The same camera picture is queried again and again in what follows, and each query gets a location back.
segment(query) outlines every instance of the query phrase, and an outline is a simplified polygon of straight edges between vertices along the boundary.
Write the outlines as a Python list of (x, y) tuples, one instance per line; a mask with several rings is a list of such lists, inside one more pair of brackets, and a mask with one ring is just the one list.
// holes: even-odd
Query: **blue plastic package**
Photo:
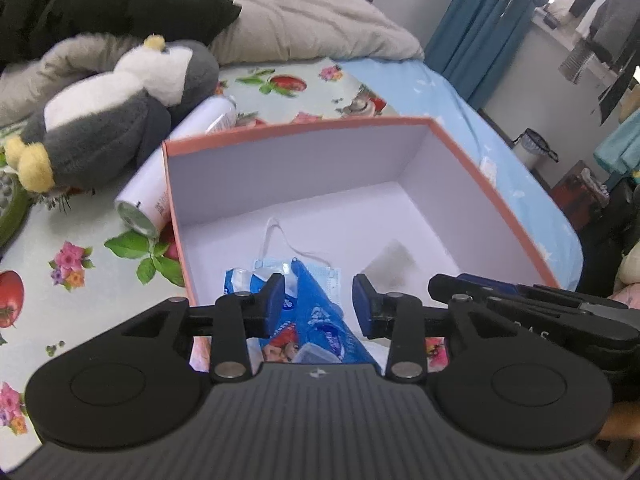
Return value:
[[(264, 360), (299, 362), (302, 356), (296, 357), (302, 347), (307, 350), (320, 347), (337, 359), (332, 360), (326, 352), (307, 351), (304, 362), (310, 362), (310, 356), (317, 356), (316, 364), (340, 361), (345, 364), (371, 363), (377, 367), (376, 361), (342, 320), (340, 307), (327, 298), (305, 265), (294, 258), (290, 265), (284, 264), (283, 267), (286, 279), (287, 271), (292, 272), (295, 279), (289, 276), (282, 314), (273, 337), (269, 340), (260, 339)], [(225, 294), (238, 290), (259, 292), (268, 276), (266, 272), (256, 276), (258, 271), (259, 269), (254, 272), (228, 270), (225, 276)], [(292, 290), (292, 283), (295, 283), (297, 290)]]

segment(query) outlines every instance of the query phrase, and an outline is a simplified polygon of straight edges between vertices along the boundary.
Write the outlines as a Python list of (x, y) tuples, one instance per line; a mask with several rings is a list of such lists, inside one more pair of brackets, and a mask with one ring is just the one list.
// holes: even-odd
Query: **blue curtain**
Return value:
[(453, 0), (425, 49), (427, 66), (476, 110), (494, 92), (536, 8), (533, 0), (513, 0), (507, 9), (509, 1)]

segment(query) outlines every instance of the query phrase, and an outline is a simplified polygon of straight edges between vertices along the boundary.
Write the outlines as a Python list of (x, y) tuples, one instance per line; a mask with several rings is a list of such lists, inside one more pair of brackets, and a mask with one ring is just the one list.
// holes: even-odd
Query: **penguin plush toy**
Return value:
[(59, 92), (7, 139), (7, 163), (28, 191), (92, 189), (141, 165), (218, 83), (213, 54), (197, 41), (150, 36), (113, 72)]

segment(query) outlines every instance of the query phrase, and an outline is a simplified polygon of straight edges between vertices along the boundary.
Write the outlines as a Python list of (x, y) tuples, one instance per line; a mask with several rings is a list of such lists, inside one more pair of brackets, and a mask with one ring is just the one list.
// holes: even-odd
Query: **white elastic strap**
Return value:
[(320, 256), (317, 256), (315, 253), (305, 253), (305, 251), (299, 251), (294, 246), (289, 243), (287, 240), (287, 235), (284, 234), (284, 229), (280, 225), (280, 221), (276, 217), (271, 217), (267, 220), (267, 225), (264, 228), (264, 237), (262, 238), (262, 247), (260, 248), (260, 252), (258, 253), (258, 260), (263, 260), (267, 255), (267, 249), (269, 248), (269, 242), (271, 241), (271, 232), (275, 229), (279, 229), (282, 233), (282, 237), (284, 238), (284, 243), (286, 243), (293, 252), (298, 254), (299, 256), (304, 256), (305, 258), (310, 258), (311, 260), (315, 260), (316, 262), (320, 262), (325, 264), (327, 267), (331, 267), (331, 263)]

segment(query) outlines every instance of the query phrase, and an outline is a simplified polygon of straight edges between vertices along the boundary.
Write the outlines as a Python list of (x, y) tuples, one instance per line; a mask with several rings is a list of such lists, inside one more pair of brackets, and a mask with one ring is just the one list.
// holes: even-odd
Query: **metal screw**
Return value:
[(400, 361), (391, 367), (391, 373), (401, 379), (413, 379), (422, 374), (422, 367), (411, 361)]
[(246, 368), (236, 361), (223, 361), (217, 364), (213, 371), (223, 379), (236, 379), (244, 375)]
[(465, 303), (465, 301), (471, 301), (473, 298), (468, 294), (454, 294), (451, 299), (454, 301), (461, 301), (462, 303)]

